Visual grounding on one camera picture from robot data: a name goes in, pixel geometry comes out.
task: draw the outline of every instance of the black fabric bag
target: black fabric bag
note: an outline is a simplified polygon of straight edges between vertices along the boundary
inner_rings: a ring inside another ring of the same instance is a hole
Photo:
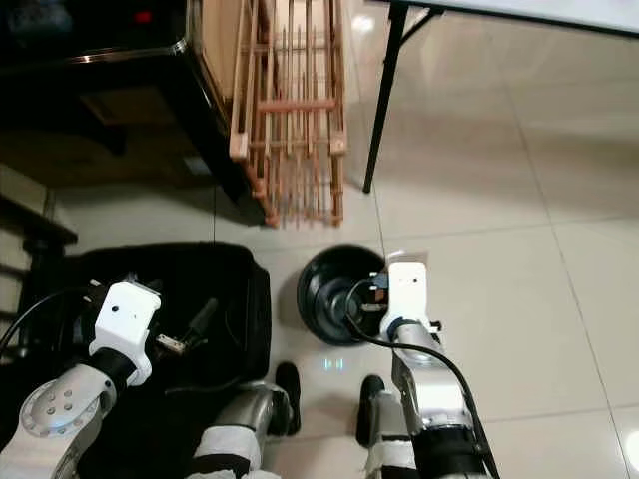
[[[242,247],[163,244],[49,259],[32,271],[29,291],[35,300],[64,287],[86,285],[91,279],[110,284],[130,273],[140,283],[162,283],[162,307],[154,318],[154,332],[179,338],[210,298],[217,299],[219,307],[206,343],[185,358],[163,359],[154,365],[147,383],[125,392],[81,461],[79,472],[86,479],[182,477],[200,434],[229,399],[231,390],[225,386],[262,378],[269,367],[269,275]],[[60,336],[65,367],[72,362],[66,351],[73,337],[77,339],[80,332],[90,334],[90,323],[95,320],[95,315],[90,317],[87,326],[87,314],[81,315],[82,320],[76,319],[83,307],[78,297],[65,296],[34,314],[30,321],[29,336],[36,342],[58,337],[60,323],[65,321],[66,332]],[[12,375],[34,377],[34,381],[40,381],[34,387],[42,383],[42,368],[36,373],[36,365],[24,362],[0,368],[3,390],[8,381],[13,381]],[[166,394],[176,388],[183,392]],[[4,432],[1,444],[15,430],[18,407],[13,406],[10,418],[0,414],[0,432]],[[9,421],[12,426],[6,427]]]

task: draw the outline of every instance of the black pet bowl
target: black pet bowl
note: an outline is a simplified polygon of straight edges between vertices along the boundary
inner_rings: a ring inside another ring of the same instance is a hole
[[[336,246],[318,254],[304,268],[298,282],[298,310],[305,325],[327,344],[359,344],[346,327],[348,307],[363,332],[377,335],[383,311],[364,312],[359,308],[370,302],[368,288],[362,286],[354,291],[349,305],[346,297],[358,281],[384,268],[381,256],[360,246]]]

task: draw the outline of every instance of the metal table leg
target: metal table leg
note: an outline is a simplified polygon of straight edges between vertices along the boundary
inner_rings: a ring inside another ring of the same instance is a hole
[[[392,90],[392,81],[397,67],[397,57],[401,47],[401,37],[403,27],[406,23],[406,13],[408,5],[404,3],[391,3],[388,12],[390,20],[390,34],[388,35],[388,45],[386,46],[386,60],[383,65],[381,85],[379,87],[379,98],[377,99],[377,112],[375,113],[375,123],[372,127],[372,138],[370,139],[370,151],[368,152],[368,164],[366,166],[366,178],[363,183],[363,192],[370,193],[372,175],[375,171],[377,153],[379,152],[379,142],[383,132],[383,124],[386,120],[388,110],[388,99]]]

